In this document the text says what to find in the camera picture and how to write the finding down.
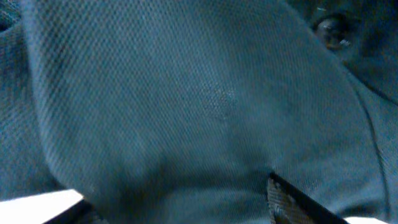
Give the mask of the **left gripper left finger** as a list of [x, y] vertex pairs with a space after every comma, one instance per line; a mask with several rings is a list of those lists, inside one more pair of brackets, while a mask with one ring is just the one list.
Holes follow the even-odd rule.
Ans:
[[44, 224], [100, 224], [93, 206], [82, 200]]

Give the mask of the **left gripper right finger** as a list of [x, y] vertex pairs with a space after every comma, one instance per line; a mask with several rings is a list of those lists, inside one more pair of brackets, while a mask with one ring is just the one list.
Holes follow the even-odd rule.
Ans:
[[348, 224], [275, 173], [267, 180], [271, 224]]

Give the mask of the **black polo shirt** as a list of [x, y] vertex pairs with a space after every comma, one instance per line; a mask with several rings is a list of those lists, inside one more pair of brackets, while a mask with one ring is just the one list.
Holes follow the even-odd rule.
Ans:
[[1, 200], [266, 223], [271, 172], [397, 222], [396, 1], [1, 2]]

